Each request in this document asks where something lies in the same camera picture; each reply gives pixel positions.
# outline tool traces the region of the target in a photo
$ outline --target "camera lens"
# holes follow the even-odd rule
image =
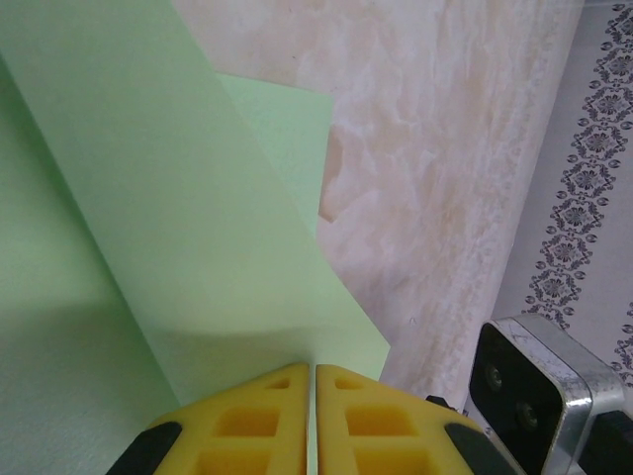
[[[534,408],[524,401],[516,403],[516,418],[519,425],[528,432],[534,432],[538,429],[538,418]]]
[[[486,365],[486,382],[488,386],[495,392],[501,390],[501,385],[503,382],[501,381],[501,373],[498,372],[494,366],[490,363]]]

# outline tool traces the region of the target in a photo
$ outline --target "green paper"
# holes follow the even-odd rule
[[[227,74],[218,74],[218,79],[315,236],[331,98]]]
[[[178,405],[0,58],[0,473],[105,473]]]
[[[182,403],[297,360],[378,378],[386,342],[167,1],[5,1],[0,49]]]

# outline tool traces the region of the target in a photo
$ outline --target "floral pattern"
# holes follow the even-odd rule
[[[564,189],[556,194],[552,224],[545,229],[550,237],[541,244],[538,273],[532,276],[523,312],[540,313],[561,329],[570,327],[586,278],[591,248],[598,240],[602,210],[609,203],[615,170],[622,165],[628,139],[623,133],[633,129],[633,8],[615,5],[617,17],[608,22],[603,57],[596,61],[596,77],[589,83],[574,134],[569,167],[563,172]],[[633,316],[633,304],[629,315]],[[617,342],[619,361],[611,363],[625,383],[633,387],[633,325],[625,325],[627,335]]]

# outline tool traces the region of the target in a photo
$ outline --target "black rubber pad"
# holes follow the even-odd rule
[[[181,431],[178,423],[164,423],[141,432],[106,475],[152,475]]]
[[[475,475],[517,475],[485,434],[461,424],[444,430]]]

